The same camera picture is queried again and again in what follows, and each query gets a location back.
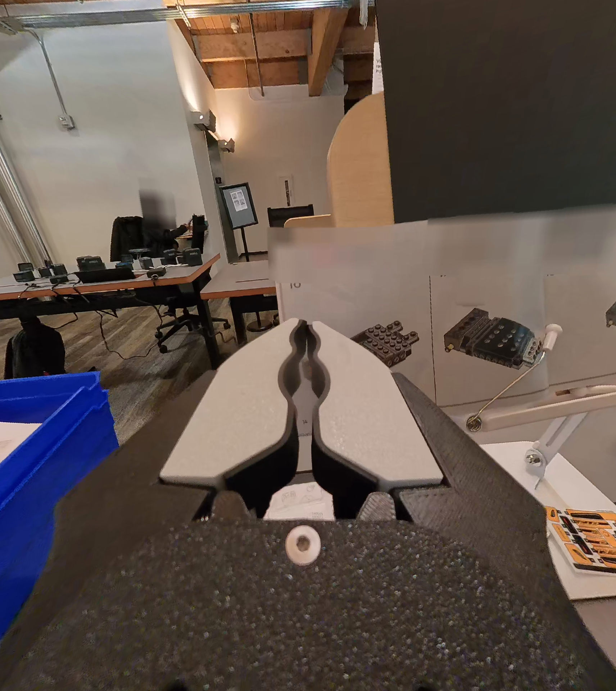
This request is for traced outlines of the orange sticker sheet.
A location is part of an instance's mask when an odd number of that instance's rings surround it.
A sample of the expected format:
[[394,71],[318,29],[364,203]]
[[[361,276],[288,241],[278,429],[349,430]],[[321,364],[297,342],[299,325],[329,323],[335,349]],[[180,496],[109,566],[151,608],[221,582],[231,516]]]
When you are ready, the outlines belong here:
[[573,568],[616,574],[616,513],[545,507],[547,533]]

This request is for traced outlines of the brown-edged office desk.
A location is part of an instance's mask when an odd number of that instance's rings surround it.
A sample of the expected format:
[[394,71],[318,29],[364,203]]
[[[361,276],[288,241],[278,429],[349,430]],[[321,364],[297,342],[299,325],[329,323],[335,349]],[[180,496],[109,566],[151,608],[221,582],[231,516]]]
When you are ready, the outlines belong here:
[[278,323],[276,283],[267,259],[224,266],[201,290],[201,298],[228,300],[240,347],[248,331],[264,332]]
[[203,257],[202,264],[168,266],[163,276],[148,278],[140,271],[133,279],[83,283],[76,274],[53,285],[49,278],[18,282],[0,279],[0,321],[26,316],[55,316],[83,312],[107,312],[136,307],[194,308],[212,368],[221,362],[216,332],[201,291],[219,255]]

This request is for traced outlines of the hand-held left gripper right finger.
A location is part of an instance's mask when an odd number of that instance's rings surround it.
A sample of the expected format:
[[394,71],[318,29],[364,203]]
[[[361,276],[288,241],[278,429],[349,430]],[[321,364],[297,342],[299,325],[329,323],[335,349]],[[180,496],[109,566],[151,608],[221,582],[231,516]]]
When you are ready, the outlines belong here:
[[314,375],[324,388],[313,415],[313,441],[379,490],[436,486],[443,472],[390,369],[328,325],[314,321]]

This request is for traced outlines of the wall lamps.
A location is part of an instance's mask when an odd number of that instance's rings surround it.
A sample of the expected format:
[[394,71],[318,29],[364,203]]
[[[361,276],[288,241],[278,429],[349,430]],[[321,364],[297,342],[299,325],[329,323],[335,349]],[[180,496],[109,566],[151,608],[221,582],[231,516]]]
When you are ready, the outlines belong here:
[[216,130],[216,117],[211,110],[199,111],[193,110],[190,113],[192,117],[192,123],[200,131],[203,131],[207,140],[210,143],[214,143],[218,150],[224,153],[234,153],[235,152],[235,141],[233,138],[225,138],[217,134]]

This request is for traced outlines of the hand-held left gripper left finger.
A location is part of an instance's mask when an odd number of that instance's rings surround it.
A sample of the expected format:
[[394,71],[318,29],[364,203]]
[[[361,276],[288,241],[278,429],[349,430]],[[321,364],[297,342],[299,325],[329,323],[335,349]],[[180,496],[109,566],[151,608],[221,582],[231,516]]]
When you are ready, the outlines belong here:
[[288,319],[217,370],[159,472],[167,484],[226,487],[286,444],[296,423],[307,323]]

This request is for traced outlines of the black backpack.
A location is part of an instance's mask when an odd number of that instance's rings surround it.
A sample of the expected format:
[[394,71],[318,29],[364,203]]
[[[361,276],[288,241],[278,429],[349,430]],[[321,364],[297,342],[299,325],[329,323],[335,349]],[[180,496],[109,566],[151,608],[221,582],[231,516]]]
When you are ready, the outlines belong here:
[[5,351],[4,379],[66,374],[61,333],[38,317],[20,320],[21,330],[9,339]]

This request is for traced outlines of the blue plastic bin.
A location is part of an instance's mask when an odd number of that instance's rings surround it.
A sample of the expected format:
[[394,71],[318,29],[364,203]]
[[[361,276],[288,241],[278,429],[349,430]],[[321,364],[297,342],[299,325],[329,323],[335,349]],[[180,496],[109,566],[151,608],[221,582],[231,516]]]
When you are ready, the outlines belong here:
[[0,421],[41,424],[0,464],[1,640],[47,562],[58,501],[119,442],[97,372],[0,381]]

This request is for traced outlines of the group of black devices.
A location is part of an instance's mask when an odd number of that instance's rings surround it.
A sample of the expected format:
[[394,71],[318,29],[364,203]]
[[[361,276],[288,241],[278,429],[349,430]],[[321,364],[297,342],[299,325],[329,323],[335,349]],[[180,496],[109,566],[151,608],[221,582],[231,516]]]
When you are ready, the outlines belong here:
[[164,257],[159,258],[159,264],[155,264],[155,259],[150,256],[146,249],[135,249],[130,254],[122,256],[113,266],[108,267],[106,263],[97,255],[87,255],[77,258],[77,269],[69,271],[63,264],[48,264],[44,267],[34,267],[31,263],[19,263],[19,271],[12,274],[16,283],[30,284],[37,279],[48,279],[51,284],[58,285],[71,281],[71,276],[78,282],[75,276],[76,271],[104,269],[114,267],[125,267],[130,265],[135,272],[136,278],[158,279],[164,276],[167,269],[175,267],[196,268],[203,265],[202,254],[199,249],[187,248],[182,252],[176,249],[164,251]]

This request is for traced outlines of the opened printed paper bag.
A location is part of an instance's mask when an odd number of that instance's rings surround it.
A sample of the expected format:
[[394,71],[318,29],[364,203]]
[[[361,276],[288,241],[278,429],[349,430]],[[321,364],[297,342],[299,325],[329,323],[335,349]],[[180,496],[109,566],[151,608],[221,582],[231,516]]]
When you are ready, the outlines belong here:
[[272,495],[263,518],[334,521],[333,497],[316,482],[289,485]]

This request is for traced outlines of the black office chair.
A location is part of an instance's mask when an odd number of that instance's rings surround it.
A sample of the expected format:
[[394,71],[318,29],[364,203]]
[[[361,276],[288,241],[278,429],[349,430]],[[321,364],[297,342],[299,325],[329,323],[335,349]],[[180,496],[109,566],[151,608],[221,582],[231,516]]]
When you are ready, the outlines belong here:
[[226,318],[212,317],[208,302],[201,298],[201,291],[210,280],[209,273],[205,273],[192,283],[172,287],[175,290],[166,298],[165,312],[165,315],[170,316],[171,319],[162,322],[155,332],[156,345],[160,353],[167,353],[168,348],[165,342],[185,329],[203,337],[210,364],[213,368],[218,367],[221,354],[217,345],[214,323],[222,324],[224,331],[231,329],[231,323]]

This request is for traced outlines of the toy instruction booklet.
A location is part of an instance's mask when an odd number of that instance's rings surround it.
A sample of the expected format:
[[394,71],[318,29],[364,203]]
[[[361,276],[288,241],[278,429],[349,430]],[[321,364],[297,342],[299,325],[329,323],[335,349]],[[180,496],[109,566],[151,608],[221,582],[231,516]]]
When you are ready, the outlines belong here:
[[379,227],[274,228],[280,317],[375,340],[472,435],[616,409],[616,205]]

